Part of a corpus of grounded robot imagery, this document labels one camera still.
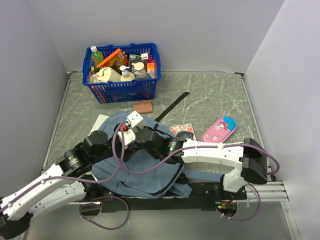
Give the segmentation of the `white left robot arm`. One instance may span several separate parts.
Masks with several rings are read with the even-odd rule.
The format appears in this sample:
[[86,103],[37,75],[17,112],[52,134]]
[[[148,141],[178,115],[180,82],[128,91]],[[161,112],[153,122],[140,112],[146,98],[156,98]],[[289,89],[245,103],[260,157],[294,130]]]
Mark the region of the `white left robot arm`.
[[1,237],[10,240],[20,236],[41,214],[68,203],[95,200],[99,195],[96,185],[113,180],[121,168],[118,166],[111,176],[99,180],[89,174],[92,166],[110,157],[123,159],[125,149],[135,140],[131,130],[117,131],[112,137],[104,131],[93,131],[41,176],[0,200]]

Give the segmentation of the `brown leather wallet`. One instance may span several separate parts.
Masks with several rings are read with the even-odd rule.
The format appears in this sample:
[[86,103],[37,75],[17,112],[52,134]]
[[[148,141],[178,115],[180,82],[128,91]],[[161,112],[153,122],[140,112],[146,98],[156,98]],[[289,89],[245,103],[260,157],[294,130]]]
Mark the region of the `brown leather wallet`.
[[139,114],[148,114],[153,112],[151,101],[141,101],[133,104],[133,109]]

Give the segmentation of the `blue student backpack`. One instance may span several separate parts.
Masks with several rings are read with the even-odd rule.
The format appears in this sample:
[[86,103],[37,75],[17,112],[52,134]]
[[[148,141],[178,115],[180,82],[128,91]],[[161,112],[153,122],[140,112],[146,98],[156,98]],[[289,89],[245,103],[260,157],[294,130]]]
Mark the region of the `blue student backpack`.
[[[107,133],[111,138],[114,129],[117,128],[116,125],[124,122],[129,114],[129,112],[121,111],[109,116],[100,126],[99,130]],[[158,159],[154,159],[144,149],[140,149],[125,163],[125,166],[133,172],[144,172],[156,166],[159,162]],[[110,157],[94,164],[91,171],[98,180],[105,180],[114,174],[117,167],[117,160],[114,157]],[[137,192],[159,195],[162,192],[168,191],[174,184],[185,185],[186,183],[178,183],[178,177],[181,174],[185,174],[194,180],[211,182],[219,182],[222,176],[222,174],[213,172],[184,170],[184,167],[178,164],[163,163],[161,166],[145,174],[132,174],[121,168],[115,177],[101,183],[101,185],[117,194],[131,193],[130,189],[134,189]]]

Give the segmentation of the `green drink bottle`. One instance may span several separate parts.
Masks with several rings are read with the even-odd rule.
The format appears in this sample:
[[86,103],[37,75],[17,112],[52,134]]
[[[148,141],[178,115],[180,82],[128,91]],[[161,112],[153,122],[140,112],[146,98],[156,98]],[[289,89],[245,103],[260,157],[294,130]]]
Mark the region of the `green drink bottle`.
[[99,65],[104,60],[103,53],[100,50],[98,50],[96,46],[91,46],[90,50],[91,50],[90,58],[92,62],[94,63],[95,66]]

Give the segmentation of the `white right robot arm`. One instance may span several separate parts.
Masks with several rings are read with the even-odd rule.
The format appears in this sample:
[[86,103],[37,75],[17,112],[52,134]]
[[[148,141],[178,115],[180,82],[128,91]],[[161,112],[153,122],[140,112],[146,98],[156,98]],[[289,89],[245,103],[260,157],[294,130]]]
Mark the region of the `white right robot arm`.
[[218,193],[230,199],[247,183],[265,185],[268,181],[267,153],[252,138],[233,144],[208,143],[178,137],[163,137],[151,127],[137,127],[134,142],[154,159],[168,165],[211,164],[231,167],[220,178]]

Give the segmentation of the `black packaged item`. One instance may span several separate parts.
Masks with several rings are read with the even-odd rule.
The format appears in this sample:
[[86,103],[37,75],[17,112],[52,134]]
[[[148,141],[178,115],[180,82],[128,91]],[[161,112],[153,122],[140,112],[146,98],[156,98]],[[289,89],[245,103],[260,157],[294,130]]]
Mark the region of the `black packaged item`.
[[130,68],[133,67],[133,64],[141,62],[141,61],[142,61],[142,58],[141,58],[140,55],[136,55],[136,54],[133,54],[133,53],[129,54],[129,67]]

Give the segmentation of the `white notebook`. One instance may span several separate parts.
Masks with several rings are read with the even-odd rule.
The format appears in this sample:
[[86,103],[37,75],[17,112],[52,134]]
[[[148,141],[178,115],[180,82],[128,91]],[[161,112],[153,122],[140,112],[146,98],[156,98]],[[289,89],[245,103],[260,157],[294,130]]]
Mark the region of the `white notebook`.
[[101,127],[101,125],[105,122],[105,120],[107,120],[109,118],[109,116],[107,115],[103,115],[103,114],[99,114],[97,119],[95,120],[90,133],[99,130],[99,128]]

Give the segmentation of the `pink cartoon pencil case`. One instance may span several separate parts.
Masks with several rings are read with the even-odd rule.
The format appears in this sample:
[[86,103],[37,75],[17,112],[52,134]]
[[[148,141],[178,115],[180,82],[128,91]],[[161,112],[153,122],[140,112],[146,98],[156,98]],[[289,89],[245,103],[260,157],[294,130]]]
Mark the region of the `pink cartoon pencil case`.
[[224,143],[236,130],[237,124],[229,116],[223,116],[218,119],[201,136],[201,141],[205,143]]

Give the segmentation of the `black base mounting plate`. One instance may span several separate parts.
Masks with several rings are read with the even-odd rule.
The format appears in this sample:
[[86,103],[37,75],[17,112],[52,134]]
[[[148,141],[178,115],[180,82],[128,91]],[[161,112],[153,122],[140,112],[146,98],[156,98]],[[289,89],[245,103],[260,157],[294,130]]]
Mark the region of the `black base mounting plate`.
[[[137,198],[115,194],[108,189],[99,187],[95,189],[95,195],[91,197],[117,196],[122,198],[131,211],[156,211],[156,210],[189,210],[200,209],[202,211],[215,211],[216,204],[233,200],[246,200],[246,189],[243,186],[236,193],[219,191],[217,182],[191,182],[188,186],[192,192],[188,198],[180,197],[173,193],[166,193],[162,198]],[[107,198],[98,201],[91,201],[101,205],[102,213],[115,213],[127,210],[125,204],[118,199]]]

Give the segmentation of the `grey pump bottle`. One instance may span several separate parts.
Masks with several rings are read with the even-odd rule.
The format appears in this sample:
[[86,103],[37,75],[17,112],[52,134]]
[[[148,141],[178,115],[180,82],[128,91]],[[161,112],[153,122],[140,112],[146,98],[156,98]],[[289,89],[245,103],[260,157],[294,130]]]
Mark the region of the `grey pump bottle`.
[[143,62],[136,62],[131,64],[136,71],[136,79],[137,80],[149,80],[152,77],[149,73],[147,73],[145,69],[145,64]]

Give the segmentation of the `orange snack box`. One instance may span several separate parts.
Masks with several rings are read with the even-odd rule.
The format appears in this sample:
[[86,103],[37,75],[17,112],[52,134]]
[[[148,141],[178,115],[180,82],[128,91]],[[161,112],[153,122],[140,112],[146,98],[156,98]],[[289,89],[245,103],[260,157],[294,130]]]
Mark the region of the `orange snack box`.
[[129,62],[128,57],[124,51],[120,48],[116,49],[108,57],[106,57],[102,62],[100,62],[96,67],[110,67],[110,68],[120,68],[125,66]]

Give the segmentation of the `cream pump bottle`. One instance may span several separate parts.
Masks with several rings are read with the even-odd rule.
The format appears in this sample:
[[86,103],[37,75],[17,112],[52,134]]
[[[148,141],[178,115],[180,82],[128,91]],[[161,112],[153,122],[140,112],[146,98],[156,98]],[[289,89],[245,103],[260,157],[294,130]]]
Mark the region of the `cream pump bottle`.
[[125,66],[125,65],[121,65],[119,70],[121,71],[121,77],[120,77],[120,81],[121,82],[129,82],[132,80],[136,79],[136,76],[129,71],[129,67]]

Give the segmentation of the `aluminium front rail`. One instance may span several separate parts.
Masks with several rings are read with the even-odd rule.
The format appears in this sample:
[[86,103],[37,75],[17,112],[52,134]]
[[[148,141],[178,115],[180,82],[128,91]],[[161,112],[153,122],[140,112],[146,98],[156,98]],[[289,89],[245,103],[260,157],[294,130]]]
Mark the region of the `aluminium front rail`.
[[237,192],[223,191],[217,182],[192,182],[190,184],[174,184],[161,194],[151,195],[130,189],[131,193],[114,193],[99,185],[88,182],[75,181],[66,184],[48,194],[29,193],[29,198],[35,197],[33,206],[36,208],[43,204],[66,205],[78,201],[97,201],[98,197],[117,196],[136,199],[203,199],[215,202],[230,202],[231,200],[244,201],[260,199],[262,202],[287,202],[288,196],[283,184],[280,182],[268,182],[266,185],[243,186]]

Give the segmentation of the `pink orange bottle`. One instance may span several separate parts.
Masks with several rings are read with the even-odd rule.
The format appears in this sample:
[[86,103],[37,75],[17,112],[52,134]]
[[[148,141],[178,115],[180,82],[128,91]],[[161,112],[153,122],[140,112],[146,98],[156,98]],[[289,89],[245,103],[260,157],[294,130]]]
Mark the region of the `pink orange bottle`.
[[152,79],[156,77],[156,62],[152,56],[146,61],[146,71]]

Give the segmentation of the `floral Little Women book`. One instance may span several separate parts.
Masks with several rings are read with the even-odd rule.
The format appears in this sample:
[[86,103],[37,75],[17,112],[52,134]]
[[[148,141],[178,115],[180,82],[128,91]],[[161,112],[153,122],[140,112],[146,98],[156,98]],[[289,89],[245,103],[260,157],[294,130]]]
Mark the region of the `floral Little Women book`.
[[170,126],[169,130],[178,138],[197,140],[192,123]]

